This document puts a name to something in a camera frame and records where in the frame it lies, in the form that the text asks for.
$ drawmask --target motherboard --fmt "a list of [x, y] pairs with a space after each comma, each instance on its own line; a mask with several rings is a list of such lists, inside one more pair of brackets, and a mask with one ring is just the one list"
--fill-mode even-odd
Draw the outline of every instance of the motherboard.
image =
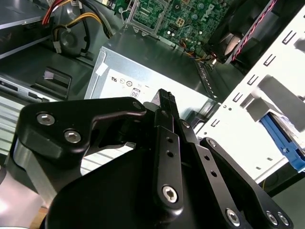
[[234, 0], [104, 1], [116, 13], [123, 11], [123, 18], [136, 32], [162, 37], [176, 45], [183, 42], [189, 52], [204, 56], [203, 45], [209, 41]]

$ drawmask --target red wire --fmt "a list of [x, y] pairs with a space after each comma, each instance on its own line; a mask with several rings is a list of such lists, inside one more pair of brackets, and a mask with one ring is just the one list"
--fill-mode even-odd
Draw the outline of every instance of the red wire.
[[243, 43], [241, 46], [239, 46], [239, 49], [237, 50], [237, 52], [234, 54], [232, 61], [236, 59], [236, 57], [238, 56], [238, 54], [240, 54], [240, 52], [242, 51], [244, 45], [247, 43], [249, 37], [251, 36], [251, 34], [254, 32], [254, 30], [256, 29], [257, 25], [264, 19], [264, 17], [266, 16], [266, 14], [273, 8], [273, 6], [275, 6], [277, 0], [273, 0], [273, 2], [271, 3], [271, 5], [267, 8], [267, 10], [262, 14], [262, 16], [258, 19], [258, 21], [254, 24], [253, 28], [250, 30], [249, 34], [245, 37]]
[[55, 0], [53, 2], [53, 4], [49, 7], [46, 15], [44, 16], [43, 20], [42, 20], [42, 24], [47, 24], [49, 23], [50, 20], [50, 15], [52, 14], [53, 9], [56, 7], [56, 5], [60, 4], [60, 2], [62, 2], [63, 0]]

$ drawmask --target cable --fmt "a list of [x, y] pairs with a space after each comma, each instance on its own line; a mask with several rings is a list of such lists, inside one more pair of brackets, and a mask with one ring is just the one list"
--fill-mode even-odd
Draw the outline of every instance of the cable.
[[71, 0], [66, 0], [66, 1], [60, 3], [58, 6], [63, 6], [64, 4], [66, 4], [66, 3], [70, 2], [70, 1], [71, 1]]
[[113, 34], [111, 34], [111, 32], [107, 29], [107, 27], [105, 26], [103, 19], [101, 17], [101, 14], [99, 12], [99, 10], [95, 7], [95, 5], [93, 5], [91, 2], [87, 1], [87, 0], [79, 0], [82, 4], [84, 4], [85, 6], [87, 6], [90, 10], [92, 10], [97, 17], [101, 20], [102, 25], [103, 25], [103, 30], [104, 33], [106, 35], [107, 38], [111, 38]]
[[[85, 14], [86, 11], [84, 8], [80, 9], [80, 14]], [[91, 41], [90, 41], [90, 32], [89, 32], [89, 27], [88, 27], [88, 23], [86, 20], [82, 20], [82, 24], [84, 25], [84, 29], [85, 29], [85, 37], [84, 40], [86, 42], [86, 46], [84, 49], [81, 49], [81, 53], [87, 53], [90, 45], [91, 45]]]
[[212, 59], [212, 58], [207, 58], [208, 55], [206, 55], [206, 57], [199, 57], [199, 58], [196, 57], [196, 53], [195, 52], [190, 52], [189, 50], [187, 50], [186, 43], [184, 41], [185, 41], [185, 39], [182, 38], [180, 40], [180, 45], [181, 45], [181, 47], [183, 47], [185, 53], [190, 57], [190, 59], [192, 59], [194, 61], [200, 61], [200, 62], [202, 62], [202, 61], [210, 61]]
[[123, 25], [125, 24], [123, 13], [128, 11], [128, 9], [131, 6], [131, 4], [132, 4], [132, 0], [129, 1], [127, 8], [121, 12], [121, 18], [122, 18]]
[[267, 179], [265, 179], [265, 180], [263, 181], [263, 185], [262, 185], [262, 189], [263, 189], [263, 190], [265, 189], [266, 180], [267, 180]]
[[54, 37], [54, 41], [58, 41], [58, 31], [59, 29], [63, 28], [63, 29], [70, 29], [73, 26], [75, 26], [76, 24], [78, 24], [81, 20], [85, 19], [85, 18], [94, 18], [95, 20], [97, 20], [100, 24], [102, 23], [100, 21], [100, 19], [93, 13], [84, 13], [82, 15], [80, 15], [79, 17], [77, 17], [76, 19], [74, 19], [73, 21], [71, 21], [70, 23], [68, 23], [67, 25], [58, 25], [53, 29], [53, 37]]
[[240, 54], [240, 52], [242, 51], [244, 45], [248, 42], [249, 37], [251, 36], [251, 34], [255, 31], [257, 25], [264, 19], [264, 17], [266, 16], [266, 14], [275, 6], [277, 0], [273, 0], [273, 2], [271, 3], [271, 5], [267, 8], [267, 10], [261, 15], [261, 17], [257, 20], [257, 22], [253, 25], [252, 29], [250, 30], [249, 34], [245, 37], [243, 43], [241, 44], [241, 46], [239, 46], [239, 49], [237, 50], [237, 52], [234, 54], [234, 56], [232, 57], [232, 61], [234, 61], [236, 59], [236, 57]]
[[[49, 7], [46, 15], [44, 16], [43, 20], [42, 20], [42, 24], [45, 25], [47, 23], [49, 23], [49, 20], [50, 20], [50, 16], [52, 14], [52, 12], [54, 11], [54, 9], [56, 9], [56, 7], [58, 6], [61, 6], [61, 5], [64, 5], [66, 3], [68, 3], [69, 0], [55, 0], [54, 3]], [[113, 31], [110, 27], [110, 24], [109, 22], [106, 20], [106, 18], [98, 11], [98, 9], [95, 7], [94, 4], [92, 4], [91, 2], [87, 1], [87, 0], [80, 0], [80, 2], [82, 4], [84, 4], [85, 6], [87, 6], [89, 9], [91, 9], [95, 14], [96, 16], [99, 18], [99, 20], [101, 21], [101, 24], [103, 26], [103, 31], [106, 35], [107, 38], [110, 38], [113, 36]]]

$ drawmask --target connector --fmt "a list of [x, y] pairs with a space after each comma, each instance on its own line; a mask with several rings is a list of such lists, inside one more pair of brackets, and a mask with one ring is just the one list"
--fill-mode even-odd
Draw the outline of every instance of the connector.
[[61, 53], [61, 44], [60, 42], [53, 42], [54, 49], [56, 50], [56, 53]]
[[67, 32], [71, 32], [71, 28], [68, 28], [68, 27], [66, 26], [66, 31], [67, 31]]
[[71, 6], [79, 6], [78, 0], [71, 0]]

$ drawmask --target power supply label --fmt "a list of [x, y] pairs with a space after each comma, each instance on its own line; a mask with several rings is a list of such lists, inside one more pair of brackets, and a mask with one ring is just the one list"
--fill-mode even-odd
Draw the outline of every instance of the power supply label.
[[127, 75], [110, 69], [100, 98], [133, 97], [141, 103], [150, 102], [157, 90]]

